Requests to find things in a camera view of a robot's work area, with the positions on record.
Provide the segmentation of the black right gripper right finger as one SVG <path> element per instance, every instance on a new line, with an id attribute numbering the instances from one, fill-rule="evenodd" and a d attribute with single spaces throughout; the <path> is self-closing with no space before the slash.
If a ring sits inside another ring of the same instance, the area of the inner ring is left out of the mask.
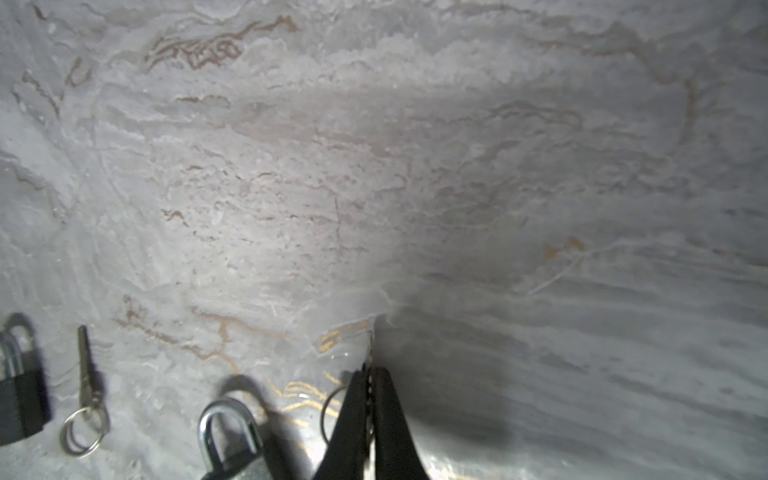
<path id="1" fill-rule="evenodd" d="M 371 380 L 375 478 L 429 480 L 389 371 L 376 367 L 372 370 Z"/>

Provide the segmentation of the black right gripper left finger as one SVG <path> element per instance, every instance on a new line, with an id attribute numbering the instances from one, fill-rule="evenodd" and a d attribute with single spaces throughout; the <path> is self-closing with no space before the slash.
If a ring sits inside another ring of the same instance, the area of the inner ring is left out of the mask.
<path id="1" fill-rule="evenodd" d="M 361 480 L 368 457 L 368 381 L 365 370 L 351 376 L 344 401 L 315 480 Z"/>

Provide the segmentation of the black padlock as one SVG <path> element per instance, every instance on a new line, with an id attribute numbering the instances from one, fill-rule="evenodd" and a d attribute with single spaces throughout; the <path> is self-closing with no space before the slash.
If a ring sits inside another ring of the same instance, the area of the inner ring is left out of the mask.
<path id="1" fill-rule="evenodd" d="M 30 438 L 47 423 L 42 371 L 27 371 L 15 337 L 1 332 L 1 446 Z"/>
<path id="2" fill-rule="evenodd" d="M 256 421 L 248 407 L 220 397 L 202 411 L 197 441 L 206 472 L 203 479 L 272 479 Z"/>

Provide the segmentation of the small silver key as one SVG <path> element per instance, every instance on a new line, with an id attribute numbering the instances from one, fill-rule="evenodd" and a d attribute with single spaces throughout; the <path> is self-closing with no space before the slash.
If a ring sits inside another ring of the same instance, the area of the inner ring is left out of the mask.
<path id="1" fill-rule="evenodd" d="M 77 344 L 80 382 L 79 407 L 64 420 L 59 433 L 59 442 L 67 456 L 81 459 L 93 454 L 101 446 L 111 425 L 103 401 L 103 391 L 98 386 L 86 325 L 80 325 L 77 329 Z M 74 424 L 79 416 L 83 416 L 85 419 L 92 417 L 98 419 L 96 438 L 88 446 L 79 446 L 75 441 Z"/>

